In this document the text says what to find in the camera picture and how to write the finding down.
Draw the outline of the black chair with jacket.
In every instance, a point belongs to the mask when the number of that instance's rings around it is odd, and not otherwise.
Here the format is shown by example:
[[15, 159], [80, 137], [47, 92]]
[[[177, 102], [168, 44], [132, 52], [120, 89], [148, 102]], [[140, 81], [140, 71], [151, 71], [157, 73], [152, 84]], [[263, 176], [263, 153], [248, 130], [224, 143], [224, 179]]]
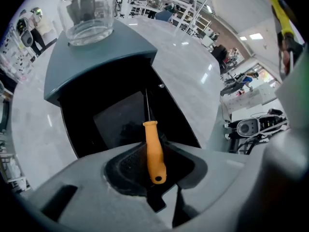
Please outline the black chair with jacket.
[[211, 54], [215, 57], [215, 59], [219, 63], [220, 74], [226, 73], [226, 63], [225, 59], [227, 56], [227, 49], [220, 44], [219, 46], [215, 46]]

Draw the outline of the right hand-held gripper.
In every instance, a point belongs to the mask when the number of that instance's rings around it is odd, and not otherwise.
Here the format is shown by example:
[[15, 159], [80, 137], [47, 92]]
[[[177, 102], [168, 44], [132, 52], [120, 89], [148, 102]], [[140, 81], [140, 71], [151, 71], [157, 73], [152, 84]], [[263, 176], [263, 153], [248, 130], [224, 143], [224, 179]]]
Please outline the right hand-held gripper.
[[297, 43], [292, 33], [277, 34], [279, 74], [287, 76], [275, 92], [291, 128], [309, 129], [309, 48]]

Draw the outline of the dark blue box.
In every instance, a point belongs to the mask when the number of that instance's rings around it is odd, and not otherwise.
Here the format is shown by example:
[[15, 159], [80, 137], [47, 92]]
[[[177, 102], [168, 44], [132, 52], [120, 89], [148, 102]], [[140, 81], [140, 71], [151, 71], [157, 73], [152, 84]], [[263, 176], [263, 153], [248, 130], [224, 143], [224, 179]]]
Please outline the dark blue box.
[[74, 46], [61, 33], [52, 51], [44, 99], [60, 108], [76, 157], [145, 141], [143, 123], [159, 138], [200, 147], [180, 103], [154, 68], [157, 49], [115, 21], [107, 38]]

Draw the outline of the orange marker pen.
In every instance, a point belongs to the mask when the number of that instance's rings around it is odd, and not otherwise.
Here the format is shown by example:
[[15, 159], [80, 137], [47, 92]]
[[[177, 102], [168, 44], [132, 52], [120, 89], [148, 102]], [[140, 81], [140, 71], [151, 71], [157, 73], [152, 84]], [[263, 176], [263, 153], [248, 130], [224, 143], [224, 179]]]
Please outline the orange marker pen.
[[167, 170], [164, 163], [162, 145], [157, 132], [157, 121], [151, 120], [147, 90], [145, 90], [145, 98], [148, 121], [144, 122], [143, 126], [145, 128], [147, 147], [147, 168], [151, 181], [156, 185], [160, 185], [166, 182]]

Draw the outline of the clear glass jar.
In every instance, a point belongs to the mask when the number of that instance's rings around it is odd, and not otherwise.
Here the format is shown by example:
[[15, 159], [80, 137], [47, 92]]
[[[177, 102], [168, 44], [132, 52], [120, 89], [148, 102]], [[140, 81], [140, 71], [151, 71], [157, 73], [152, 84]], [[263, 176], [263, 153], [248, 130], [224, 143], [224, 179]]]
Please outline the clear glass jar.
[[115, 0], [60, 0], [58, 15], [70, 45], [81, 46], [113, 32]]

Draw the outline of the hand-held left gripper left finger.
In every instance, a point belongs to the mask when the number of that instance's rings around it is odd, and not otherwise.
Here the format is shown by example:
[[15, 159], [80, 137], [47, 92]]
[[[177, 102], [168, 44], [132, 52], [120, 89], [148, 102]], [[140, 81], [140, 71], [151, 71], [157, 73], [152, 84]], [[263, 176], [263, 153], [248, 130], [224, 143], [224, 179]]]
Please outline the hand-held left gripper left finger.
[[137, 143], [82, 157], [51, 177], [22, 207], [39, 224], [36, 232], [167, 232], [144, 197], [117, 192], [104, 176], [115, 156]]

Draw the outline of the white metal rack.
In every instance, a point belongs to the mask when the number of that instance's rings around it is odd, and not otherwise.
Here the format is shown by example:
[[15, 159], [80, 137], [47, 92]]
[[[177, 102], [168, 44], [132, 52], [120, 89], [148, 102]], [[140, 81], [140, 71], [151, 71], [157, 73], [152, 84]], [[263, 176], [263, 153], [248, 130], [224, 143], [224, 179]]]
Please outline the white metal rack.
[[208, 0], [187, 0], [180, 2], [179, 10], [173, 16], [174, 25], [189, 34], [197, 37], [201, 32], [205, 32], [211, 25], [211, 20], [204, 15], [204, 8], [211, 13]]

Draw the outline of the blue chair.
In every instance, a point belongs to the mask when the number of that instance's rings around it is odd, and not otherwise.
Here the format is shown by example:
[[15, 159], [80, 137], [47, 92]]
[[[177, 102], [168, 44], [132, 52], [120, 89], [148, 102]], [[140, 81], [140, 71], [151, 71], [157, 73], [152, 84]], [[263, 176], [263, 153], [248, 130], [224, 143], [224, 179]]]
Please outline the blue chair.
[[160, 21], [169, 22], [173, 16], [173, 13], [168, 10], [163, 10], [155, 14], [155, 19]]

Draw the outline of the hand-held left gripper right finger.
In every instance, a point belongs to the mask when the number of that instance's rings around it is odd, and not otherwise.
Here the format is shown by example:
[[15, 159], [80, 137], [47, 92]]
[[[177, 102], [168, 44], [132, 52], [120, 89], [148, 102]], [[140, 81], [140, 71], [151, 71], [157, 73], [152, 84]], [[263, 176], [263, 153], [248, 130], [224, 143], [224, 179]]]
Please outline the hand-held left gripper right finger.
[[250, 155], [224, 153], [169, 142], [191, 160], [178, 185], [186, 219], [172, 232], [237, 232], [239, 218], [260, 173], [264, 146]]

